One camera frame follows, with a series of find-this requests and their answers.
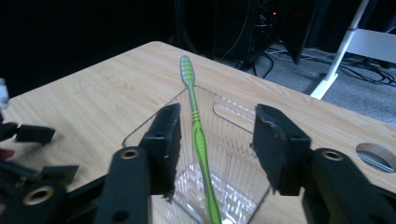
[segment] wooden table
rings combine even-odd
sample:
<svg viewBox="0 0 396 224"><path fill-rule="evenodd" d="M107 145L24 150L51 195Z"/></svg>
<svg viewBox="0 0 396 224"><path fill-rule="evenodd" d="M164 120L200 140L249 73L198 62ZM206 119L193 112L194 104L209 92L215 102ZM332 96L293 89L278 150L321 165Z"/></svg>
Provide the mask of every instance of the wooden table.
<svg viewBox="0 0 396 224"><path fill-rule="evenodd" d="M346 153L370 181L396 192L396 174L368 167L355 150L360 143L379 144L393 160L396 127L160 42L11 99L3 111L6 121L50 126L57 132L42 148L11 141L0 147L15 148L13 160L37 170L43 165L79 164L69 189L105 174L122 140L184 89L179 73L183 54L191 58L197 85L248 108L260 103L280 109L313 139L312 148ZM305 223L298 197L272 195L260 214L267 223Z"/></svg>

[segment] transparent container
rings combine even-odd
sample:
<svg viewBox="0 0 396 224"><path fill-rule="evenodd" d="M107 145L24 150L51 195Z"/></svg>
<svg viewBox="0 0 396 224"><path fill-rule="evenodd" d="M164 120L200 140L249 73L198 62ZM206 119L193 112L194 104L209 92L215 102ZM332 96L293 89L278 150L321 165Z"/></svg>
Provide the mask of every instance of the transparent container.
<svg viewBox="0 0 396 224"><path fill-rule="evenodd" d="M249 223L269 190L266 173L250 148L254 110L195 86L209 170L223 223ZM152 196L154 223L208 223L201 170L191 140L191 108L187 90L168 104L180 103L181 150L172 203ZM125 138L138 146L155 115Z"/></svg>

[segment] toothbrush handle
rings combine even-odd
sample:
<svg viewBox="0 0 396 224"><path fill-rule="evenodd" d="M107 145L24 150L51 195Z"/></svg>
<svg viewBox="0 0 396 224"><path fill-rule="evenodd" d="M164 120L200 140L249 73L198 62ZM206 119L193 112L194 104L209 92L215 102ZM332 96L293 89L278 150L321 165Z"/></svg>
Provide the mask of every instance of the toothbrush handle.
<svg viewBox="0 0 396 224"><path fill-rule="evenodd" d="M213 190L212 181L210 180L205 134L198 111L192 112L192 139L203 173L206 212L210 218L210 223L220 224L221 217L219 216L219 206L216 200L215 191Z"/></svg>

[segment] green toothbrush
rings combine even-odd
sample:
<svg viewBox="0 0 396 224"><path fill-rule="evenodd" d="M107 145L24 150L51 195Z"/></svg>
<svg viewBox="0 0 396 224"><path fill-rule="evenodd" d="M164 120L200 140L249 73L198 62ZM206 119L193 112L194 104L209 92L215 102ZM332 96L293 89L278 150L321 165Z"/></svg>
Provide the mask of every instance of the green toothbrush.
<svg viewBox="0 0 396 224"><path fill-rule="evenodd" d="M183 55L180 59L180 73L184 84L189 91L192 116L192 143L195 154L201 167L201 173L204 180L205 190L205 208L210 223L220 224L221 217L218 202L216 200L215 191L213 190L212 181L210 179L209 164L207 161L206 140L204 128L201 123L198 104L195 98L194 82L195 74L192 64L188 56Z"/></svg>

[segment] gray carpet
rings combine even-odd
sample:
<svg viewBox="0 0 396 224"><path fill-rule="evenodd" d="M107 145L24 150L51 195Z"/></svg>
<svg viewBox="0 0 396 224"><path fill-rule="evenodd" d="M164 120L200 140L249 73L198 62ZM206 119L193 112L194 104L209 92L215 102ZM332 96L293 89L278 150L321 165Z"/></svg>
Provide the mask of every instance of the gray carpet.
<svg viewBox="0 0 396 224"><path fill-rule="evenodd" d="M282 49L282 46L277 44L275 49ZM326 60L332 59L332 55L313 49L306 49L304 54L324 57ZM319 84L330 68L328 64L308 60L301 60L299 65L295 65L290 60L290 57L284 54L271 53L268 55L274 60L274 67L265 79L308 95ZM352 55L352 58L353 56L359 60L362 59L362 57L356 55ZM258 77L262 77L270 65L268 58L260 56L256 61ZM379 75L371 71L351 68L367 77L380 78ZM383 70L396 77L395 68ZM247 70L247 72L254 74L252 69ZM337 73L339 76L323 96L323 101L396 126L396 87L375 85L349 77L340 71Z"/></svg>

